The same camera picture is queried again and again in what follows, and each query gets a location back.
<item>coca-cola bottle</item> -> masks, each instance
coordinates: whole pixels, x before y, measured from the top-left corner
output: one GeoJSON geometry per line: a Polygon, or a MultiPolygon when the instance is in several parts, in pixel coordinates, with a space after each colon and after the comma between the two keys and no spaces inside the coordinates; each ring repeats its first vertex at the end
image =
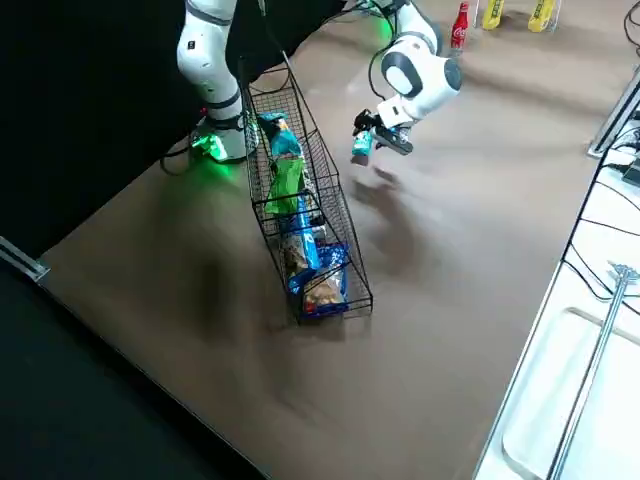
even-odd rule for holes
{"type": "Polygon", "coordinates": [[[453,28],[451,29],[451,56],[456,57],[462,53],[464,39],[467,36],[467,12],[469,11],[469,2],[461,2],[460,10],[458,10],[458,18],[456,18],[453,28]]]}

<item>yellow package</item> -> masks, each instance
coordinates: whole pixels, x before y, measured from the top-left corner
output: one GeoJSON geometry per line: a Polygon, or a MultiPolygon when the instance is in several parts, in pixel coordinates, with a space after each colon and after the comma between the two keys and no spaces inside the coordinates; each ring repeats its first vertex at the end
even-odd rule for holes
{"type": "Polygon", "coordinates": [[[502,17],[503,0],[489,0],[489,5],[484,12],[482,19],[482,28],[485,30],[493,30],[500,25],[500,17],[502,17]]]}
{"type": "Polygon", "coordinates": [[[531,14],[529,19],[529,30],[535,33],[542,32],[549,25],[551,14],[553,13],[553,7],[555,7],[555,0],[538,0],[536,9],[531,14]]]}

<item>blue snack bag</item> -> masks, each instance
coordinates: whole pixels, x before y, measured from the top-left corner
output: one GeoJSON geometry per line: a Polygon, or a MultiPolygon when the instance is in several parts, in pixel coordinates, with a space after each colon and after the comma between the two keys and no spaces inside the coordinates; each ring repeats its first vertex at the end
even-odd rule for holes
{"type": "Polygon", "coordinates": [[[269,139],[272,155],[302,155],[302,149],[298,139],[289,129],[286,118],[282,112],[268,112],[258,114],[258,125],[269,139]]]}
{"type": "Polygon", "coordinates": [[[320,268],[320,259],[309,216],[305,212],[306,203],[302,195],[298,196],[298,213],[292,219],[280,222],[283,229],[281,248],[283,250],[284,269],[287,275],[287,288],[291,293],[299,293],[300,287],[307,283],[320,268]]]}
{"type": "Polygon", "coordinates": [[[330,273],[318,285],[304,294],[302,315],[304,317],[323,317],[336,315],[349,310],[347,302],[347,272],[349,261],[347,246],[334,243],[318,248],[321,271],[330,273]]]}

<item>black curtain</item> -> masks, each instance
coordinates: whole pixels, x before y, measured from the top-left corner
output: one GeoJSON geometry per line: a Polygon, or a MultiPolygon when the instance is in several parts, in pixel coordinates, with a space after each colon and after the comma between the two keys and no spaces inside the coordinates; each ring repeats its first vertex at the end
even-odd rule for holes
{"type": "MultiPolygon", "coordinates": [[[[288,54],[342,0],[267,0],[288,54]]],[[[39,257],[148,168],[198,118],[176,67],[180,0],[33,0],[0,28],[3,145],[0,235],[39,257]]],[[[227,49],[257,77],[280,63],[257,0],[239,0],[227,49]]]]}
{"type": "Polygon", "coordinates": [[[265,479],[44,290],[2,264],[0,318],[3,480],[265,479]]]}

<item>black cable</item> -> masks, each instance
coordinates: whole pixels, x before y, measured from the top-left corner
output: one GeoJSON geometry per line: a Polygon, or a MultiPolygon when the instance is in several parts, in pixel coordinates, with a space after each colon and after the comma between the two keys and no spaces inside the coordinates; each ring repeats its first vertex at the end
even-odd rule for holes
{"type": "Polygon", "coordinates": [[[636,150],[640,150],[640,143],[623,143],[621,145],[616,145],[614,150],[619,151],[619,148],[635,148],[636,150]]]}
{"type": "Polygon", "coordinates": [[[631,43],[634,47],[636,47],[636,55],[640,57],[640,43],[637,40],[634,40],[633,38],[631,38],[631,33],[629,32],[629,26],[628,26],[628,24],[631,24],[634,27],[640,27],[640,23],[636,22],[632,17],[638,8],[640,8],[640,1],[634,3],[633,6],[629,9],[627,14],[624,16],[624,20],[622,21],[622,26],[624,28],[624,34],[627,36],[627,40],[629,40],[629,43],[631,43]]]}
{"type": "Polygon", "coordinates": [[[576,255],[578,256],[582,264],[585,266],[585,268],[589,270],[589,273],[591,274],[591,276],[598,281],[598,283],[600,284],[600,286],[602,286],[602,288],[604,288],[605,290],[609,291],[609,293],[611,293],[611,290],[609,290],[609,287],[607,286],[607,284],[604,283],[604,281],[602,281],[600,277],[598,277],[596,272],[594,272],[593,269],[589,266],[589,264],[584,260],[584,258],[582,257],[582,255],[580,255],[580,252],[578,252],[578,249],[573,244],[573,242],[570,243],[570,246],[571,248],[573,248],[573,251],[576,253],[576,255]]]}
{"type": "Polygon", "coordinates": [[[163,158],[177,157],[178,155],[182,155],[187,150],[189,150],[189,145],[187,145],[184,148],[181,148],[180,150],[176,150],[175,152],[165,153],[162,157],[163,158]]]}
{"type": "Polygon", "coordinates": [[[633,235],[634,237],[640,237],[640,233],[630,232],[629,230],[625,230],[623,228],[614,227],[613,225],[609,225],[607,223],[596,222],[595,220],[590,220],[588,218],[581,218],[583,222],[592,223],[593,225],[599,225],[601,227],[610,228],[611,230],[616,230],[621,233],[625,233],[627,235],[633,235]]]}
{"type": "MultiPolygon", "coordinates": [[[[580,262],[582,262],[582,264],[585,266],[585,268],[587,270],[589,270],[589,273],[593,276],[593,278],[596,279],[596,281],[607,291],[609,292],[609,294],[613,295],[613,290],[611,290],[609,288],[609,286],[596,274],[596,272],[593,271],[593,269],[589,266],[589,264],[584,260],[584,258],[582,257],[582,255],[580,255],[580,252],[578,252],[578,249],[576,248],[576,246],[573,244],[573,242],[571,242],[569,244],[571,246],[571,248],[573,248],[573,251],[576,253],[576,255],[578,256],[578,258],[580,259],[580,262]]],[[[593,287],[591,287],[591,285],[589,284],[589,282],[586,280],[586,278],[584,278],[583,275],[580,275],[580,277],[582,277],[582,279],[585,281],[585,283],[588,284],[589,286],[589,290],[591,290],[591,292],[598,297],[599,299],[602,298],[599,295],[597,295],[593,289],[593,287]]],[[[624,298],[640,298],[640,295],[625,295],[624,298]]],[[[633,308],[631,305],[629,305],[627,302],[622,302],[624,304],[625,307],[627,307],[629,310],[631,310],[633,313],[635,313],[636,315],[640,316],[640,311],[636,310],[635,308],[633,308]]]]}
{"type": "Polygon", "coordinates": [[[287,69],[287,78],[284,79],[284,82],[278,88],[274,88],[273,90],[260,90],[259,88],[254,87],[253,85],[249,85],[249,88],[263,95],[270,94],[270,93],[277,93],[287,86],[287,83],[289,83],[289,80],[291,80],[291,70],[287,69]]]}
{"type": "Polygon", "coordinates": [[[629,130],[625,130],[624,132],[620,132],[620,133],[618,133],[618,135],[616,136],[616,138],[613,140],[613,143],[612,143],[612,145],[611,145],[611,148],[613,148],[613,149],[615,150],[616,148],[621,147],[622,145],[616,145],[616,144],[615,144],[615,143],[616,143],[616,141],[617,141],[617,140],[619,140],[619,139],[621,139],[621,138],[623,138],[625,135],[628,135],[628,134],[630,134],[630,133],[633,133],[633,136],[635,137],[636,142],[639,142],[639,143],[640,143],[640,126],[638,126],[638,127],[630,128],[629,130]]]}
{"type": "Polygon", "coordinates": [[[624,165],[622,163],[607,163],[606,165],[603,165],[601,170],[604,170],[605,168],[610,168],[611,170],[615,170],[618,173],[622,173],[623,175],[625,173],[627,173],[627,170],[629,170],[630,165],[624,165]]]}
{"type": "Polygon", "coordinates": [[[187,146],[183,147],[179,150],[176,150],[174,152],[169,152],[169,153],[165,153],[162,158],[160,159],[160,169],[166,173],[167,175],[170,175],[172,177],[179,177],[180,175],[182,175],[184,172],[172,172],[169,168],[167,168],[167,158],[174,158],[177,157],[178,155],[182,155],[183,153],[188,152],[191,149],[191,135],[189,135],[189,138],[187,139],[187,146]]]}
{"type": "MultiPolygon", "coordinates": [[[[371,1],[371,3],[373,3],[373,5],[380,10],[380,13],[382,13],[382,7],[380,7],[380,5],[375,2],[375,1],[371,1]]],[[[383,102],[386,100],[386,98],[384,97],[384,95],[382,95],[381,93],[379,93],[376,90],[376,87],[373,85],[373,79],[371,78],[371,70],[373,69],[373,64],[376,61],[376,58],[378,57],[378,55],[380,55],[382,52],[385,52],[387,50],[389,50],[389,48],[391,48],[391,46],[393,45],[393,42],[396,41],[396,32],[398,30],[398,14],[397,12],[394,13],[394,17],[395,17],[395,25],[391,24],[391,20],[389,20],[389,17],[385,16],[385,20],[387,21],[387,23],[389,24],[389,28],[391,28],[391,40],[389,40],[389,43],[387,44],[387,46],[381,48],[380,50],[378,50],[376,53],[373,54],[373,57],[371,57],[371,61],[369,62],[369,69],[367,70],[367,78],[369,80],[369,88],[371,88],[371,91],[373,92],[373,94],[380,98],[383,102]]]]}
{"type": "Polygon", "coordinates": [[[573,263],[571,263],[569,260],[563,260],[562,263],[565,263],[571,270],[573,270],[573,272],[576,275],[580,277],[580,279],[584,282],[584,284],[591,291],[591,294],[594,297],[596,297],[601,302],[608,302],[609,300],[611,300],[611,298],[609,297],[603,297],[602,295],[598,295],[596,291],[593,289],[593,287],[591,286],[591,284],[589,283],[589,280],[586,279],[586,277],[582,274],[582,272],[580,272],[580,270],[578,270],[578,268],[573,263]]]}
{"type": "MultiPolygon", "coordinates": [[[[598,295],[596,293],[596,291],[593,289],[593,287],[591,286],[591,284],[589,283],[589,281],[585,278],[585,276],[580,272],[580,270],[578,270],[576,268],[576,266],[574,264],[572,264],[570,261],[568,260],[563,260],[562,263],[566,264],[571,270],[573,270],[573,272],[578,275],[580,277],[580,280],[583,281],[583,283],[587,286],[587,288],[589,289],[589,291],[591,292],[591,294],[596,297],[598,300],[600,300],[601,302],[608,302],[611,301],[613,299],[613,297],[603,297],[602,295],[598,295]]],[[[633,308],[631,305],[629,305],[627,302],[622,302],[622,304],[627,307],[629,310],[631,310],[633,313],[635,313],[636,315],[640,316],[640,311],[636,310],[635,308],[633,308]]]]}
{"type": "Polygon", "coordinates": [[[596,180],[595,183],[597,183],[598,185],[602,185],[603,187],[611,190],[616,195],[622,197],[624,200],[627,201],[627,203],[629,203],[633,208],[635,208],[638,212],[640,212],[640,207],[638,205],[636,205],[635,202],[633,200],[631,200],[629,197],[627,197],[624,193],[619,192],[615,188],[610,187],[609,185],[607,185],[606,183],[602,183],[600,180],[596,180]]]}
{"type": "MultiPolygon", "coordinates": [[[[324,22],[322,22],[322,25],[325,25],[325,24],[330,23],[330,22],[334,22],[338,18],[343,17],[345,15],[348,15],[350,13],[354,13],[354,12],[366,13],[367,14],[366,16],[381,17],[381,14],[379,14],[377,12],[373,12],[370,8],[365,8],[365,5],[367,3],[368,3],[367,1],[363,0],[362,2],[356,3],[351,8],[347,8],[346,10],[341,10],[338,13],[336,13],[335,15],[332,15],[331,17],[327,18],[324,22]]],[[[359,20],[362,20],[362,18],[356,18],[355,20],[352,20],[352,21],[349,21],[349,22],[344,22],[344,23],[357,22],[359,20]]]]}

